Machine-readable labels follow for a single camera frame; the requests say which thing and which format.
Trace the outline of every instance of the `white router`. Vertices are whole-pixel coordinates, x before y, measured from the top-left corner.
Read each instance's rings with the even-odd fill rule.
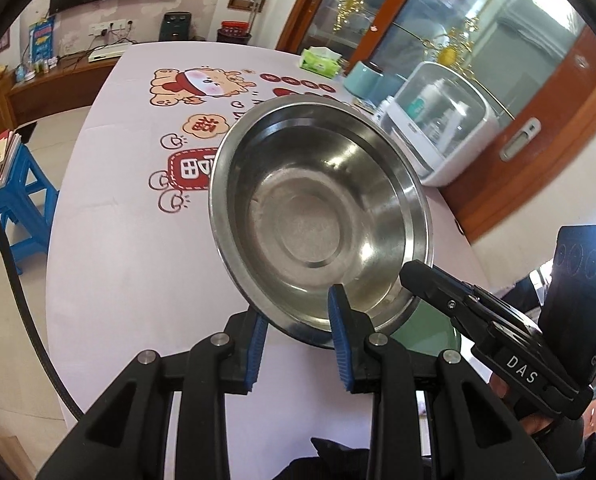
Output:
[[[118,43],[115,45],[107,45],[96,48],[91,54],[89,54],[89,63],[92,61],[111,59],[112,57],[120,57],[130,46],[131,43]]]

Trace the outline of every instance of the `transparent lid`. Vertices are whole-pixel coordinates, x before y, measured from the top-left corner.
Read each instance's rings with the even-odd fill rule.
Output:
[[[486,102],[453,70],[423,62],[395,99],[443,157],[484,120]]]

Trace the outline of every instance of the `wall socket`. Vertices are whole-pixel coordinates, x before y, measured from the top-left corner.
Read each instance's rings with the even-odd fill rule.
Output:
[[[89,25],[89,36],[100,36],[103,30],[125,30],[127,20],[111,20],[109,22],[92,23]]]

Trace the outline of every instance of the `tissue box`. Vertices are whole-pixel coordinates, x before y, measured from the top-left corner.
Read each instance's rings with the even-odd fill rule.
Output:
[[[340,72],[338,60],[341,54],[329,50],[324,46],[312,46],[302,51],[300,56],[300,68],[315,72],[329,79],[333,79]]]

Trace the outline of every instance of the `blue gripper pad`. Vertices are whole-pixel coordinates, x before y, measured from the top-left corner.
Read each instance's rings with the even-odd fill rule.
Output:
[[[248,392],[253,390],[255,381],[257,381],[258,372],[260,371],[260,362],[262,362],[262,350],[265,348],[265,339],[267,338],[268,327],[268,321],[258,314],[255,319],[255,326],[251,336],[249,350],[247,351],[245,387]]]
[[[338,373],[348,392],[353,389],[353,365],[351,362],[351,344],[347,335],[347,329],[343,322],[341,302],[349,308],[347,295],[342,285],[333,285],[329,288],[327,297],[327,309],[329,311],[329,323],[331,324],[331,336],[334,342],[335,358],[338,365]]]

